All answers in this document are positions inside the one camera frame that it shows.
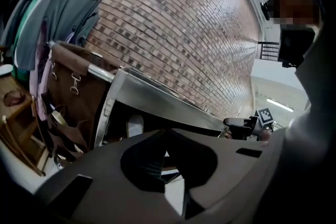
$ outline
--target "person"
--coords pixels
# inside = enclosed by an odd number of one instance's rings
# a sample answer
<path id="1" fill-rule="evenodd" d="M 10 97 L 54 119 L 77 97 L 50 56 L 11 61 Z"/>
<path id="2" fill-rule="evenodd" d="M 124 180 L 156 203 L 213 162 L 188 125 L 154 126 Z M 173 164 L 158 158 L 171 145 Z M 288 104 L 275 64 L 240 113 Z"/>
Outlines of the person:
<path id="1" fill-rule="evenodd" d="M 271 137 L 272 132 L 268 129 L 262 129 L 262 131 L 259 133 L 260 141 L 267 142 Z"/>
<path id="2" fill-rule="evenodd" d="M 323 25 L 324 8 L 320 0 L 268 0 L 260 4 L 265 18 L 273 18 L 275 24 L 307 25 L 314 31 Z"/>

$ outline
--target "ceiling light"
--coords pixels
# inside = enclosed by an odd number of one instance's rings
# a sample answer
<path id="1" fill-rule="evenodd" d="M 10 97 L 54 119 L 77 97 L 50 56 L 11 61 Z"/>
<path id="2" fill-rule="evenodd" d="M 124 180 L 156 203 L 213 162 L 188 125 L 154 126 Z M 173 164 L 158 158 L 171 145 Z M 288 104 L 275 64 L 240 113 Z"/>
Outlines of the ceiling light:
<path id="1" fill-rule="evenodd" d="M 279 106 L 279 107 L 281 107 L 281 108 L 283 108 L 283 109 L 286 109 L 286 110 L 289 111 L 289 112 L 293 112 L 293 111 L 294 111 L 293 109 L 290 109 L 289 107 L 287 107 L 287 106 L 285 106 L 285 105 L 283 105 L 283 104 L 280 104 L 280 103 L 278 103 L 278 102 L 276 102 L 276 101 L 273 101 L 273 100 L 271 100 L 271 99 L 267 99 L 267 102 L 269 102 L 269 103 L 271 103 L 271 104 L 274 104 L 274 105 L 277 105 L 277 106 Z"/>

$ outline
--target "wooden shelf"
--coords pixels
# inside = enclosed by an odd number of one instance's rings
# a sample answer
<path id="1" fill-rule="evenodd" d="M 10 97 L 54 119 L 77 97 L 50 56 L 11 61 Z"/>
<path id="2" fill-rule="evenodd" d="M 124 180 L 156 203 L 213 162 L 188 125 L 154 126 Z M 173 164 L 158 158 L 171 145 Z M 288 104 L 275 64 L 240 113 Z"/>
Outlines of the wooden shelf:
<path id="1" fill-rule="evenodd" d="M 33 133 L 37 129 L 37 123 L 36 121 L 32 121 L 28 127 L 19 135 L 18 141 L 20 145 L 23 145 L 27 142 L 27 140 L 30 139 L 30 137 L 33 135 Z"/>
<path id="2" fill-rule="evenodd" d="M 46 150 L 46 145 L 44 141 L 36 138 L 36 136 L 40 137 L 38 135 L 40 129 L 37 119 L 33 117 L 33 115 L 37 115 L 35 98 L 23 89 L 12 76 L 0 78 L 0 99 L 3 100 L 5 94 L 13 90 L 20 90 L 25 95 L 25 100 L 21 104 L 9 107 L 0 101 L 0 116 L 2 118 L 2 121 L 0 120 L 0 138 L 20 161 L 38 175 L 45 176 L 43 169 L 47 159 L 44 164 L 41 164 L 41 158 Z"/>
<path id="3" fill-rule="evenodd" d="M 25 100 L 18 105 L 5 106 L 3 100 L 6 93 L 20 89 L 25 95 Z M 12 76 L 5 76 L 0 78 L 0 114 L 1 116 L 6 116 L 8 119 L 15 118 L 19 115 L 25 108 L 29 107 L 32 103 L 32 97 L 30 94 L 22 89 L 20 85 L 15 81 Z"/>

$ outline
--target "gray jacket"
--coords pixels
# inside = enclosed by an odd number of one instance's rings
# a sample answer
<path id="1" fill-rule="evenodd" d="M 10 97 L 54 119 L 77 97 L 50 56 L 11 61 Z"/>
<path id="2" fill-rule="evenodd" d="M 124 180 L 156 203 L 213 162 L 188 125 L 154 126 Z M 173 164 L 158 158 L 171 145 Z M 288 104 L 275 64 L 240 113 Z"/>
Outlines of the gray jacket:
<path id="1" fill-rule="evenodd" d="M 16 59 L 20 69 L 35 69 L 35 52 L 40 27 L 46 22 L 46 41 L 65 40 L 79 27 L 80 22 L 97 0 L 42 0 L 27 19 L 16 46 Z M 81 32 L 88 33 L 92 26 L 86 23 Z"/>

